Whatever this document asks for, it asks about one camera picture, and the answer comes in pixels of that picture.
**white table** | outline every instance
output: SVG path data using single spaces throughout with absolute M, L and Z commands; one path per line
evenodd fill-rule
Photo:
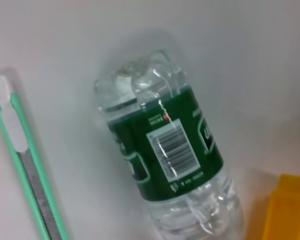
M 159 238 L 93 93 L 113 46 L 142 31 L 156 33 L 144 47 L 186 58 L 259 240 L 277 178 L 300 175 L 300 0 L 0 1 L 0 72 L 16 83 L 73 239 Z M 0 240 L 37 239 L 0 133 Z

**plastic water bottle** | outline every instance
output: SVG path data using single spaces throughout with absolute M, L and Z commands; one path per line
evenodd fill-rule
M 99 110 L 165 240 L 241 240 L 233 180 L 166 50 L 125 62 L 95 84 Z

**yellow container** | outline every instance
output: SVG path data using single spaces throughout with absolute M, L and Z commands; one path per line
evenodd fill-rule
M 262 240 L 300 240 L 300 176 L 280 177 L 270 198 Z

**small red mark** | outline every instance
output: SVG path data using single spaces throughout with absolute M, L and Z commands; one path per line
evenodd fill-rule
M 166 113 L 166 114 L 163 116 L 163 119 L 164 119 L 165 121 L 169 121 L 169 120 L 170 120 L 169 114 Z

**green handle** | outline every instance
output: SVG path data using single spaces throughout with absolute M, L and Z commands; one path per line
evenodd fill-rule
M 15 169 L 16 169 L 16 171 L 19 175 L 19 178 L 21 180 L 21 184 L 23 186 L 26 198 L 27 198 L 28 203 L 31 207 L 33 216 L 34 216 L 36 224 L 39 228 L 42 239 L 43 240 L 50 240 L 48 231 L 47 231 L 46 226 L 45 226 L 45 222 L 44 222 L 44 220 L 41 216 L 39 206 L 37 204 L 37 201 L 36 201 L 36 198 L 35 198 L 34 193 L 32 191 L 31 185 L 30 185 L 29 180 L 27 178 L 27 173 L 26 173 L 26 171 L 24 169 L 24 166 L 23 166 L 23 164 L 22 164 L 22 162 L 19 158 L 19 155 L 17 154 L 17 152 L 14 149 L 14 146 L 13 146 L 13 144 L 10 140 L 9 134 L 7 132 L 6 126 L 5 126 L 5 124 L 4 124 L 4 122 L 1 118 L 1 108 L 0 108 L 0 128 L 1 128 L 1 131 L 2 131 L 3 136 L 5 138 L 5 141 L 8 145 L 8 148 L 9 148 L 10 154 L 12 156 L 12 160 L 13 160 Z
M 48 204 L 49 204 L 49 206 L 51 208 L 51 211 L 52 211 L 54 220 L 56 222 L 57 228 L 59 230 L 59 233 L 61 235 L 61 238 L 62 238 L 62 240 L 70 240 L 70 237 L 68 235 L 67 229 L 66 229 L 65 224 L 63 222 L 63 219 L 61 217 L 61 214 L 60 214 L 60 212 L 58 210 L 58 207 L 57 207 L 57 204 L 56 204 L 53 192 L 52 192 L 51 187 L 49 185 L 49 181 L 48 181 L 45 169 L 44 169 L 43 164 L 41 162 L 41 158 L 40 158 L 39 152 L 37 150 L 37 147 L 36 147 L 35 141 L 33 139 L 32 133 L 30 131 L 29 125 L 27 123 L 27 120 L 26 120 L 24 111 L 22 109 L 20 100 L 19 100 L 18 95 L 16 93 L 13 93 L 11 95 L 10 102 L 12 103 L 12 106 L 14 107 L 15 111 L 17 112 L 18 117 L 20 119 L 20 122 L 22 124 L 23 131 L 24 131 L 24 133 L 26 135 L 26 138 L 27 138 L 27 141 L 28 141 L 28 144 L 29 144 L 29 149 L 30 149 L 30 152 L 31 152 L 31 156 L 33 158 L 33 163 L 34 163 L 35 168 L 37 170 L 40 182 L 42 184 L 44 193 L 46 195 Z M 3 122 L 2 118 L 1 118 L 1 108 L 0 108 L 0 127 L 1 127 L 1 130 L 3 132 L 4 138 L 5 138 L 6 142 L 7 142 L 7 145 L 9 147 L 11 156 L 13 158 L 14 165 L 15 165 L 15 167 L 17 169 L 17 172 L 18 172 L 18 175 L 19 175 L 19 177 L 21 179 L 22 186 L 24 188 L 24 191 L 25 191 L 26 197 L 28 199 L 29 205 L 30 205 L 30 207 L 32 209 L 34 218 L 35 218 L 35 220 L 37 222 L 37 225 L 38 225 L 40 234 L 42 236 L 42 239 L 43 240 L 51 240 L 50 236 L 48 234 L 46 225 L 44 223 L 44 220 L 42 218 L 39 206 L 38 206 L 38 204 L 36 202 L 36 198 L 35 198 L 35 196 L 33 194 L 32 189 L 31 189 L 31 185 L 30 185 L 29 180 L 27 178 L 26 171 L 25 171 L 25 169 L 23 167 L 23 164 L 22 164 L 22 162 L 21 162 L 18 154 L 16 153 L 16 151 L 14 149 L 14 146 L 13 146 L 13 144 L 11 142 L 9 134 L 8 134 L 8 132 L 6 130 L 5 125 L 4 125 L 4 122 Z

